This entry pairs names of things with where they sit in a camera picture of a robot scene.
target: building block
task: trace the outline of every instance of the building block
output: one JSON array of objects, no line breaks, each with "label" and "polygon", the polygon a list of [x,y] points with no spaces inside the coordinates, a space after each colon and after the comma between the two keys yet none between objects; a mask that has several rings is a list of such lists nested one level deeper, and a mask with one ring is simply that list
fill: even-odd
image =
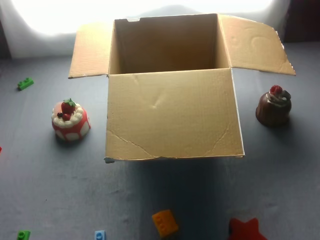
[{"label": "building block", "polygon": [[94,240],[107,240],[106,231],[95,231],[94,232]]},{"label": "building block", "polygon": [[31,86],[34,84],[34,81],[32,80],[31,77],[27,77],[24,81],[20,81],[18,83],[18,89],[21,91],[23,89],[26,89],[27,87]]},{"label": "building block", "polygon": [[168,237],[179,230],[170,210],[163,210],[152,215],[153,222],[161,238]]},{"label": "building block", "polygon": [[29,240],[31,232],[28,230],[22,230],[18,232],[16,240]]},{"label": "building block", "polygon": [[229,223],[230,236],[228,240],[267,240],[259,232],[258,219],[242,222],[232,218]]}]

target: white wall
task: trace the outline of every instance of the white wall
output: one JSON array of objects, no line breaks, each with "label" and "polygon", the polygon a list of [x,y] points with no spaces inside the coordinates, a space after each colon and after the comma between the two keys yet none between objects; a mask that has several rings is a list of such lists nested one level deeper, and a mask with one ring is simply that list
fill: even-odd
[{"label": "white wall", "polygon": [[125,17],[218,12],[265,23],[281,37],[290,3],[290,0],[264,0],[270,2],[269,6],[255,10],[259,6],[248,4],[251,0],[176,0],[184,5],[167,6],[163,6],[166,1],[143,1],[116,0],[109,5],[102,0],[0,0],[0,20],[13,58],[68,56],[72,55],[79,25]]}]

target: brown cake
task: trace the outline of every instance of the brown cake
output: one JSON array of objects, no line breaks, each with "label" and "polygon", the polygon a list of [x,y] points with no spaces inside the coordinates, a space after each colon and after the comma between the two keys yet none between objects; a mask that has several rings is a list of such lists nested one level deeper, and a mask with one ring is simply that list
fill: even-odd
[{"label": "brown cake", "polygon": [[291,95],[278,85],[263,94],[255,110],[258,121],[268,127],[281,126],[288,122],[291,110]]}]

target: open cardboard box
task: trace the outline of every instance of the open cardboard box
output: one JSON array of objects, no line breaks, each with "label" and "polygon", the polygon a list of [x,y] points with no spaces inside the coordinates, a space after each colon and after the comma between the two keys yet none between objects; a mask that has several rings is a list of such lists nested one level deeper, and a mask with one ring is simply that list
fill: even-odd
[{"label": "open cardboard box", "polygon": [[106,162],[243,156],[232,68],[295,75],[272,27],[212,13],[83,25],[69,78],[109,77]]}]

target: dessert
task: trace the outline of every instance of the dessert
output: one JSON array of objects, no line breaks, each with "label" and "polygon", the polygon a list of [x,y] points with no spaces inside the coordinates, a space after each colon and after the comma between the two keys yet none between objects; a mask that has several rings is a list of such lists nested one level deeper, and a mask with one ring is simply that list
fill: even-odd
[{"label": "dessert", "polygon": [[67,142],[82,139],[91,128],[86,110],[71,98],[54,106],[51,119],[55,134]]},{"label": "dessert", "polygon": [[291,95],[280,86],[274,85],[269,92],[260,98],[255,116],[258,121],[268,127],[277,127],[289,120]]}]

